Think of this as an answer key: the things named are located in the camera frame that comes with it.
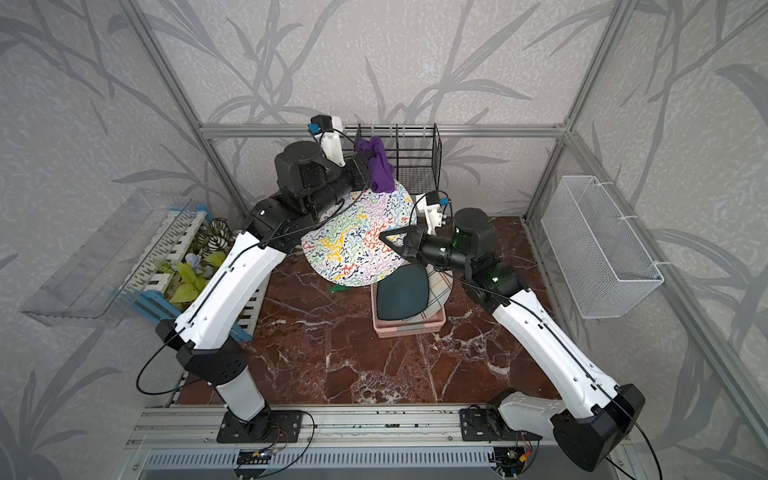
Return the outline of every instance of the purple cloth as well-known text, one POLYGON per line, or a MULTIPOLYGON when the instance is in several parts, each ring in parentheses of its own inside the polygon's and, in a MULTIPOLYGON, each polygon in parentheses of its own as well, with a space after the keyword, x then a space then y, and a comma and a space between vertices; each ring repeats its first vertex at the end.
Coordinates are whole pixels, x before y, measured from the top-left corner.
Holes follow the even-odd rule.
POLYGON ((395 168, 386 159, 384 142, 379 137, 371 137, 368 141, 358 138, 355 142, 361 151, 372 151, 375 157, 368 160, 368 168, 371 170, 371 190, 377 194, 392 193, 395 191, 395 168))

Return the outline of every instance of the metal frame bar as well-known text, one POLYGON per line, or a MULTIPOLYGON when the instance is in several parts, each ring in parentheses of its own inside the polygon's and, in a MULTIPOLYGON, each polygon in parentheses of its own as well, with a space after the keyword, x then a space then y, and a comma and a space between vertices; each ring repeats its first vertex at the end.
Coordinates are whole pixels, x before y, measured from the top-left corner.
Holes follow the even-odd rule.
MULTIPOLYGON (((317 429, 312 445, 317 447, 370 446, 457 446, 463 445, 458 411, 464 404, 405 405, 306 405, 271 406, 273 410, 301 409, 315 418, 317 429)), ((232 444, 216 443, 224 406, 145 409, 131 436, 127 450, 134 449, 198 449, 231 448, 232 444)), ((304 418, 299 441, 303 447, 312 430, 309 417, 304 418)), ((514 445, 494 442, 493 445, 514 445)), ((542 440, 542 445, 556 445, 542 440)), ((237 444, 240 448, 266 446, 266 443, 237 444)), ((466 445, 477 445, 467 442, 466 445)))
MULTIPOLYGON (((627 29, 627 24, 629 23, 629 19, 632 16, 636 4, 637 0, 616 1, 611 17, 608 20, 608 25, 606 25, 603 36, 598 43, 598 48, 594 51, 589 67, 587 67, 587 71, 584 73, 584 80, 581 81, 581 86, 578 89, 574 103, 568 111, 568 115, 563 120, 565 131, 574 131, 576 122, 581 114, 584 113, 584 109, 587 107, 589 98, 592 95, 595 86, 598 84, 598 80, 600 80, 605 65, 613 55, 613 52, 616 49, 616 44, 624 34, 624 30, 627 29)), ((562 157, 562 152, 563 142, 559 141, 552 151, 552 155, 547 162, 547 167, 544 169, 544 173, 541 175, 541 178, 536 185, 536 190, 533 198, 531 198, 531 203, 528 204, 528 209, 525 211, 526 217, 530 217, 533 214, 536 204, 544 193, 544 189, 552 179, 552 175, 554 175, 554 171, 562 157)))
MULTIPOLYGON (((353 137, 357 125, 345 129, 347 135, 353 137)), ((560 138, 563 135, 562 125, 440 125, 440 137, 464 138, 560 138)), ((207 139, 214 138, 259 138, 259 137, 306 137, 306 125, 203 125, 200 133, 207 139)), ((431 138, 432 126, 428 125, 361 125, 363 137, 411 137, 431 138)))
MULTIPOLYGON (((581 136, 576 133, 567 133, 565 144, 586 174, 594 175, 601 182, 610 182, 604 185, 605 190, 624 215, 630 216, 627 220, 651 258, 658 262, 667 262, 667 256, 654 240, 653 235, 639 218, 632 217, 635 215, 634 209, 613 184, 611 177, 581 136)), ((664 284, 661 288, 667 302, 688 331, 690 338, 698 346, 714 375, 720 380, 723 389, 736 406, 736 410, 752 429, 757 441, 768 451, 768 397, 765 392, 757 385, 737 352, 728 344, 717 325, 698 303, 680 271, 671 263, 658 265, 658 268, 664 275, 664 284)))
POLYGON ((547 267, 544 265, 544 261, 541 259, 541 254, 538 252, 536 242, 533 240, 533 232, 531 232, 531 228, 528 226, 528 222, 525 221, 525 218, 523 218, 522 215, 520 216, 520 222, 523 225, 525 239, 528 241, 528 245, 531 246, 533 258, 536 260, 536 264, 538 265, 538 272, 541 274, 541 279, 544 281, 544 288, 547 290, 547 298, 549 298, 549 303, 552 305, 552 309, 554 310, 554 321, 557 322, 557 324, 565 331, 569 337, 575 339, 576 337, 574 336, 571 324, 566 320, 563 309, 560 307, 560 303, 558 302, 558 296, 555 294, 552 282, 549 280, 547 267))
POLYGON ((160 77, 160 80, 168 90, 170 97, 178 107, 181 116, 184 118, 184 122, 191 130, 195 140, 197 140, 200 151, 205 155, 206 160, 211 168, 213 168, 214 173, 219 177, 219 180, 221 180, 224 189, 230 195, 237 208, 244 216, 247 215, 250 209, 243 199, 243 196, 240 195, 232 177, 227 172, 227 168, 219 158, 218 153, 203 135, 200 134, 200 122, 192 108, 192 104, 184 94, 181 83, 176 78, 173 68, 170 66, 170 62, 165 57, 165 53, 163 53, 160 43, 152 32, 152 27, 149 26, 149 22, 141 11, 138 3, 136 0, 116 0, 116 4, 125 20, 126 26, 134 33, 134 35, 136 35, 139 45, 154 66, 157 75, 160 77))
POLYGON ((637 0, 616 1, 614 10, 611 13, 611 18, 608 20, 608 25, 605 28, 605 33, 598 44, 598 49, 592 57, 592 62, 589 64, 589 68, 587 68, 587 73, 584 75, 584 80, 581 82, 581 87, 578 89, 574 104, 571 106, 571 110, 565 118, 565 124, 568 127, 568 131, 573 131, 579 117, 584 113, 589 98, 592 96, 592 92, 605 70, 605 65, 607 65, 608 61, 611 59, 611 56, 616 49, 616 45, 624 35, 624 30, 627 29, 627 24, 632 16, 635 5, 637 5, 637 0))

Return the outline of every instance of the metal vent grille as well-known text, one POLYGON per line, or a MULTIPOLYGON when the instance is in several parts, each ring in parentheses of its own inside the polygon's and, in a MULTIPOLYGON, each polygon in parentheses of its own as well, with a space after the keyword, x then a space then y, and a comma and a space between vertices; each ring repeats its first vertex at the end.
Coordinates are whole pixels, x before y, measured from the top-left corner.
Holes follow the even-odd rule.
MULTIPOLYGON (((295 460, 302 449, 287 449, 274 456, 270 467, 279 468, 295 460)), ((486 447, 421 447, 378 449, 310 449, 291 468, 376 467, 486 467, 493 449, 486 447)))
POLYGON ((181 470, 188 468, 232 468, 239 449, 153 450, 147 458, 146 470, 181 470))
MULTIPOLYGON (((303 448, 278 452, 269 468, 281 468, 301 455, 303 448)), ((153 450, 147 470, 236 468, 239 449, 153 450)), ((398 467, 487 467, 493 448, 469 447, 388 447, 388 448, 312 448, 291 468, 398 468, 398 467)), ((265 465, 240 465, 240 468, 265 468, 265 465)))

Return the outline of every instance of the clear plastic shelf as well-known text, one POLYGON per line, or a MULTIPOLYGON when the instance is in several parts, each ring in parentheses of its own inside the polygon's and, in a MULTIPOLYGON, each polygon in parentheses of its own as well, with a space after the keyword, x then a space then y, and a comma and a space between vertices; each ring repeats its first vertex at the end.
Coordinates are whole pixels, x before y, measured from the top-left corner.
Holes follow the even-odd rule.
POLYGON ((188 197, 137 190, 21 312, 49 326, 116 326, 196 214, 188 197))

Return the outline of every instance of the aluminum rail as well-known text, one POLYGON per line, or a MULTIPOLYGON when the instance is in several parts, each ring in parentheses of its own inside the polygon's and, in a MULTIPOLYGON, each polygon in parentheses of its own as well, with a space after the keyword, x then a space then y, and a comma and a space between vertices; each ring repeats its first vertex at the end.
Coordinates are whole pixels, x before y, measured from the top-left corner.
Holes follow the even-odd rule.
MULTIPOLYGON (((440 137, 465 138, 560 138, 564 128, 561 125, 444 125, 438 124, 440 137)), ((350 137, 357 132, 357 125, 347 125, 350 137)), ((431 125, 361 125, 363 137, 410 137, 431 138, 431 125)), ((214 138, 260 138, 260 137, 306 137, 305 124, 289 125, 203 125, 200 133, 207 139, 214 138)))

